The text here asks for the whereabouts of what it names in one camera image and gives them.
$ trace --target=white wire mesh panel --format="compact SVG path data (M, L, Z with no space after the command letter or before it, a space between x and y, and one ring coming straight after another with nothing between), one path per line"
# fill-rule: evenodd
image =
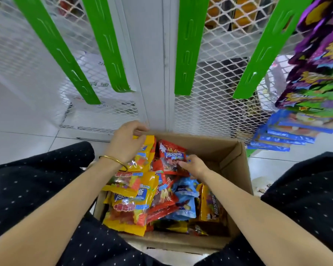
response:
M111 134L138 119L135 94L111 88L81 1L42 1L102 104L88 105L81 99L11 0L0 0L0 74L61 127Z
M250 99L233 93L277 0L210 0L190 96L175 97L174 131L238 138L246 144L276 111L288 60L302 40L293 34Z

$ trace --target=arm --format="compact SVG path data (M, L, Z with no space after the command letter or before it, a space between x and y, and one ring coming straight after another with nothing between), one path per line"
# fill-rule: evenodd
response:
M332 265L333 252L289 217L208 169L195 155L184 169L207 184L267 266Z
M130 161L143 145L147 128L137 121L125 123L105 155L123 163ZM132 139L133 134L140 136ZM0 266L55 265L80 220L102 187L121 165L101 158L89 170L41 205L0 237Z

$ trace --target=bracelet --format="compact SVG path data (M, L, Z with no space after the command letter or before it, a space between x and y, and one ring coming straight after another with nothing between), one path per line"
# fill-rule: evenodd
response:
M109 158L110 160L113 160L113 161L118 162L119 164L121 164L123 167L126 168L126 170L119 170L119 171L121 171L121 172L127 172L127 170L128 170L128 169L127 169L127 166L124 165L122 162L120 162L118 159L113 158L113 157L109 157L109 156L99 156L99 158L101 158L101 157Z

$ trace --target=blue snack package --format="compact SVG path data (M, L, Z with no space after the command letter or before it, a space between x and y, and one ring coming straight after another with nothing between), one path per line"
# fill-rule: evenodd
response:
M179 202L183 202L199 196L199 192L196 190L198 184L196 179L182 177L173 185L171 190L178 197Z
M279 110L279 125L315 130L323 133L333 133L333 118L308 116L301 112Z
M279 117L279 112L276 112L269 118L266 123L268 134L285 137L291 140L303 141L310 144L315 142L316 136L319 134L318 131L300 127L281 126L278 123Z
M276 142L276 143L286 143L292 145L305 145L305 141L291 140L284 137L277 137L275 135L270 135L267 133L267 126L259 126L259 139L262 141Z
M167 219L189 220L196 218L195 198L184 202L178 202L176 206L179 207L179 210L167 215Z
M253 139L249 143L250 147L267 149L267 150L274 150L274 151L282 151L282 152L290 151L290 144L260 140L259 139L259 137L260 137L259 136L259 133L260 133L259 128L255 132Z

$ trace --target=forearm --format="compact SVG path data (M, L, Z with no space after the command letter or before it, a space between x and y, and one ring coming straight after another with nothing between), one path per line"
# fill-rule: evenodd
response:
M333 253L280 211L208 170L205 183L267 266L333 265Z
M0 237L0 266L55 265L101 188L120 168L99 160Z

